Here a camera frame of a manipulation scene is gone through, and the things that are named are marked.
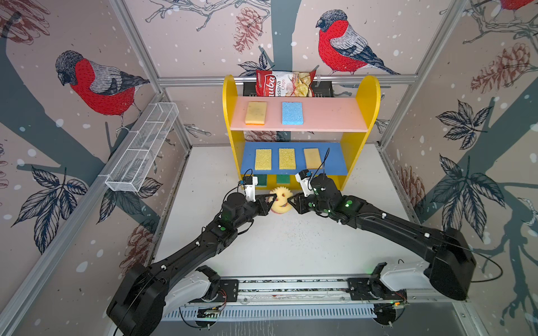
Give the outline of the light green sponge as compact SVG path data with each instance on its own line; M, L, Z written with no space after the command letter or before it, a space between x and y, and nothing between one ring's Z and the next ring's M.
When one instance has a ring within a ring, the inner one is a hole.
M276 176L277 184L289 185L291 183L290 175L287 174L278 174Z

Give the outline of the blue sponge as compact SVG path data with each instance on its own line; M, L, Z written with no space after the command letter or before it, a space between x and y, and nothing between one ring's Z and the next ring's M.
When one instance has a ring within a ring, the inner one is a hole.
M282 124L283 125L302 125L303 105L301 102L283 102L282 103Z

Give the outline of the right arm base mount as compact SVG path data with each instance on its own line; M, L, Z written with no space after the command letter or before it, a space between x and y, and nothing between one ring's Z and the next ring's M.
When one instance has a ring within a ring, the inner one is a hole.
M392 291L381 281L381 272L387 263L378 263L371 274L348 278L346 292L352 301L393 300L407 301L405 289Z

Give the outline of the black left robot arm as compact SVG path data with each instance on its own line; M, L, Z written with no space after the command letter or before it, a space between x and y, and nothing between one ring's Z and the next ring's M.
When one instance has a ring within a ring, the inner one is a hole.
M220 254L241 234L238 228L269 215L277 194L261 194L248 200L232 188L219 212L191 243L156 263L135 264L125 275L106 315L124 335L150 335L160 323L165 297L172 287L206 260Z

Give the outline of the tan sponge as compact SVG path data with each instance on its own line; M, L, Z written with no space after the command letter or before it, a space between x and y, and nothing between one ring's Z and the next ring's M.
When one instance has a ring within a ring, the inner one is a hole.
M245 114L246 125L265 125L267 102L248 102Z

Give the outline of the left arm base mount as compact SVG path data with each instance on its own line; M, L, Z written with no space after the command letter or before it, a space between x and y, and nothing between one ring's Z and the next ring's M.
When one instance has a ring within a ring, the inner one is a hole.
M195 293L190 294L189 304L238 301L239 280L222 278L209 266L198 267L190 280L194 283Z

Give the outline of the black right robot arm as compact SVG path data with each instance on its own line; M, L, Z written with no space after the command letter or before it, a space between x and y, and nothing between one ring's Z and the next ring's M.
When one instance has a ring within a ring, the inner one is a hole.
M288 203L299 214L313 211L408 249L427 263L422 274L433 289L453 300L467 299L476 260L460 231L424 227L382 211L361 198L343 195L325 174L315 176L304 169L295 178L302 192L289 198Z

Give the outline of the dark green sponge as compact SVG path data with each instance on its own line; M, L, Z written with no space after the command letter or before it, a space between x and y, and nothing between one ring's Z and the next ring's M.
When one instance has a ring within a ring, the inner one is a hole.
M259 187L266 187L267 186L267 175L266 174L257 174L256 178L258 180L257 186Z

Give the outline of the orange yellow sponge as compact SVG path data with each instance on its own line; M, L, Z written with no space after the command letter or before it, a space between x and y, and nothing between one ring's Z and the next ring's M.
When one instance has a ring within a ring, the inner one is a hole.
M318 148L304 148L305 166L309 170L316 170L322 164Z

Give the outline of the round smiley face sponge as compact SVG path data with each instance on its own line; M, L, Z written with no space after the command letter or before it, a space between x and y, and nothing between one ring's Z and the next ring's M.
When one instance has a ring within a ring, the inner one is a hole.
M273 203L271 211L276 214L286 214L291 211L293 207L289 203L289 198L293 196L290 189L286 187L277 187L273 189L270 194L275 194L276 197L272 197L270 201Z

